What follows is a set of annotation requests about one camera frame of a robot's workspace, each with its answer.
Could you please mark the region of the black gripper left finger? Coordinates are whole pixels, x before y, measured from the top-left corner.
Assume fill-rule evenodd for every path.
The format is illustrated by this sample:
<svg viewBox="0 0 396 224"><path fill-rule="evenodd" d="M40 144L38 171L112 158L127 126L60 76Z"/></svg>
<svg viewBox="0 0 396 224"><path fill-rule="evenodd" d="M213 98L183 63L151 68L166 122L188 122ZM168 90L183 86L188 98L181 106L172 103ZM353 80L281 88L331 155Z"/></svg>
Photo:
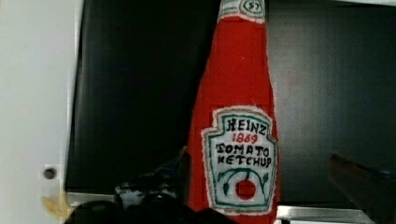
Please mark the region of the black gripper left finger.
<svg viewBox="0 0 396 224"><path fill-rule="evenodd" d="M191 156L184 146L178 155L151 173L133 176L114 188L117 207L127 209L140 205L149 196L169 196L184 204L188 201L191 182Z"/></svg>

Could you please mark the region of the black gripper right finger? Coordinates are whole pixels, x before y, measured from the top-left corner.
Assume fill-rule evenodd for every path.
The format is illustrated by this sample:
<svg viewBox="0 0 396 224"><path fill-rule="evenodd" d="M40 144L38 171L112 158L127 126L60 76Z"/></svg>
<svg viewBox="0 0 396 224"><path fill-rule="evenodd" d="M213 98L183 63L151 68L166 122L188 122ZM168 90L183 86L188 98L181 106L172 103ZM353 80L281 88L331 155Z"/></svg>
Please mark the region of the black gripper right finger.
<svg viewBox="0 0 396 224"><path fill-rule="evenodd" d="M331 182L375 224L395 224L395 175L379 172L333 153Z"/></svg>

